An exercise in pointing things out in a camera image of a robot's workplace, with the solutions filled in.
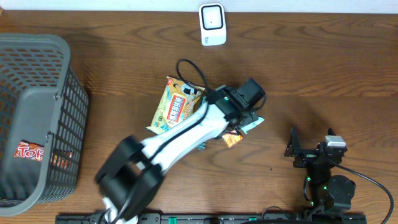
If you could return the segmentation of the orange tissue pack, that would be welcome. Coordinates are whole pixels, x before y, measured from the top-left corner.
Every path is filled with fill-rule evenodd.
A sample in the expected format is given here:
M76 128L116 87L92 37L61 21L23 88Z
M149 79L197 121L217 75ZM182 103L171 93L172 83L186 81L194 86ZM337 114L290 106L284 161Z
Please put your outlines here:
M224 133L222 135L222 139L226 143L227 147L231 148L235 144L240 142L240 140L242 140L243 137L238 131L233 130L233 131L228 131L227 133Z

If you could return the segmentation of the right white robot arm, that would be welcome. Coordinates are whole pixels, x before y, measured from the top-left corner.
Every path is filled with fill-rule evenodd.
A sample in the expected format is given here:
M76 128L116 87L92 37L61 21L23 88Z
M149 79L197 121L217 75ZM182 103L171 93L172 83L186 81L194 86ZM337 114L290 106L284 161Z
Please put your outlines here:
M295 168L306 170L303 196L316 212L344 213L351 209L356 184L343 175L331 174L347 150L344 139L331 128L315 149L302 148L296 129L290 129L284 156L294 158Z

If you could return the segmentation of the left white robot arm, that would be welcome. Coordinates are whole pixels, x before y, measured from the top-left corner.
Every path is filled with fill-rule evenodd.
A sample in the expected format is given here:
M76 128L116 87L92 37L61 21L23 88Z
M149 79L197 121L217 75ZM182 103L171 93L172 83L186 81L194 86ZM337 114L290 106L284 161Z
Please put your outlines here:
M107 223L137 223L153 201L169 169L201 143L258 120L264 89L252 78L241 87L208 90L206 101L170 130L136 141L124 138L95 176L106 205Z

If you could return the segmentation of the light blue wet wipes pack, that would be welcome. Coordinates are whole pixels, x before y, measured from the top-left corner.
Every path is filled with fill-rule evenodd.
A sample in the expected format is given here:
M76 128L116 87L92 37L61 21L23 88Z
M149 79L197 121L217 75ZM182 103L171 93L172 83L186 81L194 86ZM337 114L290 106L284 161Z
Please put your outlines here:
M258 117L256 121L253 121L243 127L241 127L241 130L243 131L244 134L247 134L250 130L254 129L256 126L261 124L264 121L264 118Z

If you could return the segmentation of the red Top chocolate bar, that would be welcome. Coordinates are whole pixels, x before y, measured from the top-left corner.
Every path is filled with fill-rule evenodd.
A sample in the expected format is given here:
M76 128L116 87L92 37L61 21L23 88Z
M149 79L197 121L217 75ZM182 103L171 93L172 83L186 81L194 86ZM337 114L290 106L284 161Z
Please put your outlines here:
M44 156L44 146L32 143L29 141L21 140L19 145L14 153L14 157L16 158L24 158L30 159L38 162L43 161ZM71 158L73 157L72 152L67 153L67 158L62 158L56 154L52 154L50 158L50 162L53 166L61 167L62 169L67 169L71 165Z

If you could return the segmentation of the teal Listerine mouthwash bottle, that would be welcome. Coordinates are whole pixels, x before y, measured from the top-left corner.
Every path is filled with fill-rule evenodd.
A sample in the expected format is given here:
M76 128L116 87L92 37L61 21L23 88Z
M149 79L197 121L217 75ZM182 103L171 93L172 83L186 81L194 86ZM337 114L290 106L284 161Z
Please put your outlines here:
M206 148L207 142L203 142L197 146L198 150L204 150Z

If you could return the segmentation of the yellow snack bag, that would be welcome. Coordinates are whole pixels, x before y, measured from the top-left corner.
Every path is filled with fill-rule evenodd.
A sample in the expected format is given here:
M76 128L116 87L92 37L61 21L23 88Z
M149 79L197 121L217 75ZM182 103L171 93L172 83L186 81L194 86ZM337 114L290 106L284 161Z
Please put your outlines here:
M195 105L205 90L191 82L185 83L174 77L167 77L167 85L146 130L162 134L193 114Z

